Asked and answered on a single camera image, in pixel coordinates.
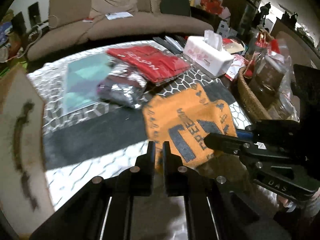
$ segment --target basket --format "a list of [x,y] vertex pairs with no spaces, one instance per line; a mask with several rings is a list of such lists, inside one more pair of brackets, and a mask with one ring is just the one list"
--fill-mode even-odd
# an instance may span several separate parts
[[244,109],[252,120],[272,119],[245,81],[243,76],[245,68],[240,68],[238,73],[238,91]]

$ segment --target orange cloth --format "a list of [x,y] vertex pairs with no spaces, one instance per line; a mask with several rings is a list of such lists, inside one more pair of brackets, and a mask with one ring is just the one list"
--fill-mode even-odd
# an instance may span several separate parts
[[155,96],[143,115],[148,139],[156,143],[157,170],[161,170],[164,141],[169,141],[171,153],[182,157],[183,165],[196,167],[219,154],[203,142],[209,132],[236,136],[228,104],[210,102],[199,84],[168,98]]

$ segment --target white tissue box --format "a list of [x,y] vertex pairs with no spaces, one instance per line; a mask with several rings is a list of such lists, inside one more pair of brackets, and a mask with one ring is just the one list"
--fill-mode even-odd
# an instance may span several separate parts
[[196,63],[200,70],[210,78],[225,74],[233,62],[233,56],[224,49],[218,51],[204,42],[202,36],[190,36],[183,54]]

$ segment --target red box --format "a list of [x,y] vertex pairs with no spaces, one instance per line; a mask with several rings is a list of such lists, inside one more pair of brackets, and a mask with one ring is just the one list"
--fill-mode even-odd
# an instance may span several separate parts
[[223,11],[223,7],[220,6],[221,1],[219,0],[201,0],[200,5],[203,9],[209,13],[213,14],[221,14]]

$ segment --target red clothing in plastic bag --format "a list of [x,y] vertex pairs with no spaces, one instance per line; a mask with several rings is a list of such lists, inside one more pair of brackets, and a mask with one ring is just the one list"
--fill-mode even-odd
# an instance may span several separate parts
[[186,71],[190,64],[183,59],[166,55],[152,46],[134,46],[122,49],[108,49],[109,55],[130,63],[152,83],[161,84],[167,79]]

